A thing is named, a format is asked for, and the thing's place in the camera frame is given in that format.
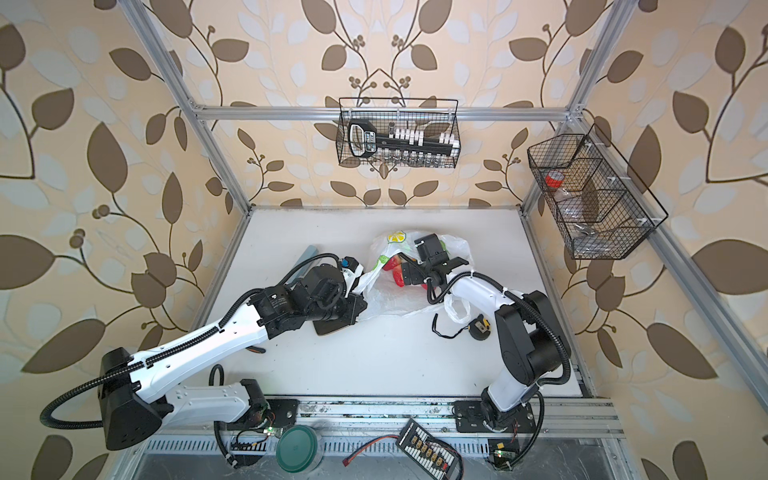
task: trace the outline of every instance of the wallpaper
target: wallpaper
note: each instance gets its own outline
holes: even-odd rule
[[[517,205],[533,177],[525,149],[547,122],[465,122],[457,168],[339,165],[336,124],[220,121],[217,143],[259,207],[490,207]],[[219,193],[215,178],[207,185]]]
[[[530,218],[601,397],[648,480],[765,478],[768,415],[653,248],[574,261],[548,208]]]
[[[607,0],[147,0],[188,89],[206,105],[454,98],[564,107]]]
[[[619,41],[586,116],[639,168],[672,231],[766,351],[768,4],[646,9]]]
[[[240,220],[206,189],[216,174],[112,7],[0,2],[4,478],[108,471],[100,429],[47,429],[40,411],[107,351],[189,329]],[[99,418],[96,395],[56,415]]]
[[[766,21],[765,2],[641,0],[585,110],[764,349]],[[652,247],[574,261],[543,202],[531,218],[649,480],[764,478],[768,416]]]

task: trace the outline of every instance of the white plastic bag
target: white plastic bag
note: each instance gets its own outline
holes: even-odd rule
[[[400,287],[392,278],[392,271],[383,270],[384,265],[397,253],[404,253],[411,258],[418,259],[419,252],[415,241],[426,237],[432,232],[407,230],[382,235],[371,245],[371,257],[366,270],[360,277],[354,293],[362,293],[368,303],[368,308],[363,310],[358,321],[373,318],[374,316],[411,316],[420,313],[438,312],[445,306],[445,312],[454,322],[465,325],[470,320],[469,302],[462,299],[464,313],[458,313],[454,307],[451,295],[445,297],[445,302],[438,305],[430,305],[427,302],[426,290],[420,285],[406,285]],[[438,235],[448,255],[461,257],[474,264],[469,244],[466,240],[452,235]]]

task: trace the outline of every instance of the wire mesh basket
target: wire mesh basket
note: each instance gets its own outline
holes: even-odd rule
[[[340,98],[339,164],[455,168],[457,109],[458,100],[446,98]]]
[[[599,148],[605,139],[593,126],[586,135],[562,134],[528,149],[531,172],[574,260],[621,260],[669,216],[621,153],[628,173],[608,163]],[[664,213],[647,211],[629,182]]]

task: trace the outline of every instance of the white platform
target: white platform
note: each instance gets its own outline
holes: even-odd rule
[[[544,291],[516,210],[256,210],[209,323],[245,290],[278,282],[310,244],[366,265],[375,236],[416,229],[463,237],[478,272],[510,289]],[[227,382],[254,378],[267,395],[479,396],[505,368],[498,337],[442,339],[432,317],[372,318],[322,337],[306,323],[262,343],[266,354],[243,351],[222,365]],[[443,313],[438,330],[453,334],[456,324]],[[206,378],[207,370],[190,383]],[[573,376],[542,392],[581,396]]]

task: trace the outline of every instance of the red object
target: red object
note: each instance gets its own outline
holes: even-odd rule
[[[547,184],[547,186],[553,189],[560,188],[564,180],[565,180],[565,175],[563,175],[562,172],[557,170],[550,171],[547,174],[547,176],[544,178],[544,182]]]
[[[395,266],[395,268],[392,269],[392,278],[395,279],[395,283],[397,283],[397,286],[405,286],[406,282],[402,279],[402,267],[400,265]]]
[[[400,255],[395,255],[394,257],[389,259],[389,262],[384,264],[384,271],[389,272],[391,269],[395,268],[400,264]]]

